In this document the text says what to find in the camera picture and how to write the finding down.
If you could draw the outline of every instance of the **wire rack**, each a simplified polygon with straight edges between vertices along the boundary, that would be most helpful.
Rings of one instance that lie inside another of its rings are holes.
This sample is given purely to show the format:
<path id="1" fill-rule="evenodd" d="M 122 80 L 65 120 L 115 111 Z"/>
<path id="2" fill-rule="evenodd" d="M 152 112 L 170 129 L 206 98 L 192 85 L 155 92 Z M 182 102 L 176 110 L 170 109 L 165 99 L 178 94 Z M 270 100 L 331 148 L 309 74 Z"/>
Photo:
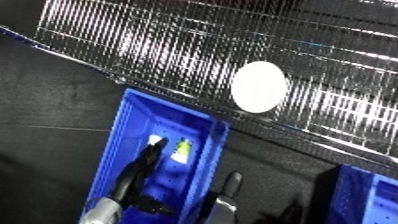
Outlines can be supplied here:
<path id="1" fill-rule="evenodd" d="M 397 164 L 397 26 L 396 0 L 47 0 L 35 39 L 251 133 Z M 258 60 L 282 68 L 289 93 L 253 115 L 230 84 Z"/>

